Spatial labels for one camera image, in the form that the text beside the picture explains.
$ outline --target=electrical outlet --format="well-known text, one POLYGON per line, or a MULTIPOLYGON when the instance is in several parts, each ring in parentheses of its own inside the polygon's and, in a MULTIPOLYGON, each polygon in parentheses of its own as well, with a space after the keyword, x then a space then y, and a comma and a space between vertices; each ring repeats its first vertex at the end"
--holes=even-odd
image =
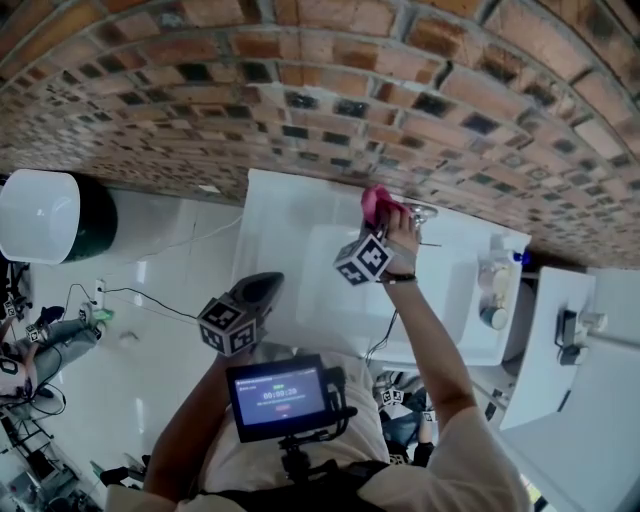
POLYGON ((104 291, 107 289, 107 283, 102 279, 96 279, 96 289, 93 293, 93 300, 96 304, 93 305, 94 309, 104 309, 104 291))

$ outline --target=wire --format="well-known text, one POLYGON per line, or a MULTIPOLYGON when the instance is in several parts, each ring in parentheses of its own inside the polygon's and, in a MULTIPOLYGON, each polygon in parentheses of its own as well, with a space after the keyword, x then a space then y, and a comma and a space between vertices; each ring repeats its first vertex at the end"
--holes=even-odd
POLYGON ((176 313, 177 315, 185 316, 185 317, 187 317, 187 318, 191 318, 192 320, 196 320, 196 317, 195 317, 195 316, 193 316, 193 315, 189 315, 188 313, 181 313, 180 311, 178 311, 178 310, 176 310, 176 309, 170 308, 169 306, 165 306, 165 305, 164 305, 162 302, 160 302, 159 300, 154 299, 153 297, 150 297, 150 296, 149 296, 149 295, 147 295, 146 293, 142 293, 141 291, 134 290, 133 288, 127 288, 127 287, 125 287, 125 288, 116 288, 116 289, 114 289, 114 290, 104 290, 104 292, 103 292, 103 293, 121 292, 121 291, 124 291, 124 290, 129 290, 129 291, 134 292, 134 293, 139 293, 139 294, 140 294, 140 295, 142 295, 143 297, 146 297, 147 299, 152 300, 152 301, 153 301, 153 302, 155 302, 156 304, 159 304, 160 306, 162 306, 163 308, 165 308, 165 309, 167 309, 167 310, 169 310, 169 311, 173 311, 173 312, 174 312, 174 313, 176 313))
POLYGON ((385 334, 384 338, 382 338, 378 343, 376 343, 373 347, 371 347, 367 352, 367 354, 365 355, 364 360, 367 366, 371 364, 371 358, 374 353, 376 353, 378 350, 382 350, 386 348, 387 341, 389 339, 389 336, 391 335, 391 330, 393 329, 393 324, 396 323, 397 318, 398 318, 398 310, 396 309, 394 310, 393 316, 391 317, 391 321, 389 322, 389 328, 387 329, 387 334, 385 334))
POLYGON ((58 393, 60 393, 60 395, 62 396, 62 408, 59 411, 56 412, 49 412, 49 411, 43 411, 42 409, 36 407, 35 405, 33 405, 33 403, 31 404, 31 407, 33 409, 35 409, 38 412, 41 412, 42 414, 44 414, 45 416, 43 416, 42 418, 36 418, 35 420, 32 421, 40 421, 40 420, 44 420, 46 418, 50 418, 52 416, 60 416, 66 409, 67 409, 67 397, 64 395, 64 393, 62 391, 60 391, 60 388, 57 388, 56 386, 54 386, 53 384, 47 384, 50 388, 55 389, 58 393))
MULTIPOLYGON (((45 345, 41 341, 36 341, 35 343, 38 343, 39 345, 42 345, 43 347, 47 347, 47 345, 45 345)), ((62 391, 60 391, 58 388, 55 388, 55 386, 53 386, 53 384, 49 384, 49 381, 51 379, 53 379, 58 374, 58 372, 60 371, 60 368, 62 367, 62 354, 60 353, 60 351, 58 350, 58 348, 55 345, 50 345, 47 348, 52 348, 58 353, 58 356, 60 357, 60 359, 58 360, 58 367, 56 368, 56 370, 51 375, 49 375, 49 377, 44 379, 42 382, 38 383, 38 386, 36 387, 35 390, 33 390, 33 392, 31 393, 31 396, 29 398, 27 398, 26 400, 24 400, 22 402, 18 402, 18 403, 9 405, 10 409, 14 409, 15 407, 20 407, 21 405, 29 404, 36 411, 41 412, 43 414, 47 414, 47 416, 45 416, 43 418, 39 418, 39 419, 48 418, 49 416, 58 416, 59 414, 62 414, 64 412, 64 410, 67 408, 67 397, 65 396, 65 394, 62 391), (43 411, 41 409, 38 409, 35 405, 33 405, 33 402, 36 399, 36 395, 38 394, 38 391, 40 391, 45 386, 54 387, 62 395, 62 403, 64 404, 64 406, 60 411, 58 411, 56 413, 49 413, 47 411, 43 411)))
POLYGON ((215 229, 214 231, 212 231, 208 235, 199 236, 197 238, 192 238, 191 240, 189 240, 189 242, 195 242, 197 240, 202 240, 203 238, 209 238, 209 237, 212 237, 214 235, 217 235, 218 233, 220 233, 220 231, 224 231, 225 229, 229 229, 230 227, 235 226, 241 220, 242 220, 242 215, 240 215, 236 220, 234 220, 230 224, 227 224, 226 226, 222 226, 221 228, 215 229))
POLYGON ((185 240, 184 242, 179 242, 177 244, 173 244, 173 245, 168 245, 167 247, 160 249, 159 251, 156 252, 150 252, 148 254, 143 254, 142 256, 137 256, 135 260, 133 261, 139 261, 143 258, 149 258, 151 256, 157 256, 158 254, 160 254, 161 252, 166 251, 167 249, 173 249, 174 247, 180 247, 181 245, 185 245, 185 244, 189 244, 192 242, 197 242, 198 240, 203 240, 204 238, 210 238, 212 236, 217 235, 218 233, 220 233, 221 231, 224 231, 225 229, 229 229, 230 227, 235 226, 238 222, 240 222, 242 220, 242 215, 240 215, 236 220, 234 220, 233 222, 227 224, 226 226, 222 226, 219 227, 215 230, 213 230, 211 233, 209 233, 208 235, 203 235, 203 236, 199 236, 197 238, 190 238, 189 240, 185 240))
POLYGON ((94 306, 97 304, 97 302, 95 300, 93 300, 89 296, 89 294, 87 293, 87 290, 84 289, 84 286, 82 286, 80 283, 73 283, 71 286, 69 286, 69 293, 67 293, 67 302, 65 302, 65 304, 64 304, 64 313, 62 314, 62 318, 60 319, 61 321, 64 320, 65 316, 67 316, 67 308, 69 307, 69 299, 71 299, 71 291, 73 290, 74 286, 79 286, 80 288, 82 288, 82 291, 87 296, 87 299, 89 299, 89 302, 91 302, 91 304, 93 304, 94 306))

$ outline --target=digital timer display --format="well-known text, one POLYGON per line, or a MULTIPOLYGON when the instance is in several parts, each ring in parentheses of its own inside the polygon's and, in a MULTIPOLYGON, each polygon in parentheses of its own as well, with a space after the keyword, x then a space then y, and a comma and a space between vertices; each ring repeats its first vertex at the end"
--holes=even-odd
POLYGON ((324 410, 318 371, 296 370, 236 380, 238 403, 245 425, 255 425, 324 410))

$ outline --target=white sink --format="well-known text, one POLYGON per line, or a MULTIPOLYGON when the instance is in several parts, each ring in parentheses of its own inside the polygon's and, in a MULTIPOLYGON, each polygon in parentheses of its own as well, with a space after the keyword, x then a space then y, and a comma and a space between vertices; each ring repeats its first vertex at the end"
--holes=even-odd
MULTIPOLYGON (((314 226, 304 257, 304 271, 295 319, 313 329, 331 326, 343 336, 381 338, 393 315, 393 305, 379 284, 351 286, 331 266, 330 256, 352 242, 358 231, 346 226, 314 226)), ((417 276, 420 289, 457 343, 474 292, 477 275, 474 255, 447 247, 422 247, 417 276)), ((406 343, 401 322, 390 335, 389 346, 406 343)))
MULTIPOLYGON (((364 356, 389 327, 393 305, 379 284, 351 286, 334 268, 339 249, 355 240, 362 189, 267 171, 249 173, 249 192, 230 285, 241 277, 280 271, 285 283, 267 320, 267 338, 297 347, 364 356)), ((469 365, 502 360, 520 278, 514 267, 509 323, 495 331, 480 320, 478 261, 492 239, 523 251, 530 237, 475 217, 438 208, 422 229, 418 285, 469 365)), ((414 364, 400 320, 374 358, 414 364)))

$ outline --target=brick wall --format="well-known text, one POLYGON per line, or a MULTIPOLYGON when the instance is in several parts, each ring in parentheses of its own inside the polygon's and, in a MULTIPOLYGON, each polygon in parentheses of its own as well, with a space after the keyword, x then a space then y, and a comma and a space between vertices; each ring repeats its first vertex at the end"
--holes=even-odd
POLYGON ((640 267, 631 5, 0 0, 0 171, 236 201, 251 166, 382 183, 640 267))

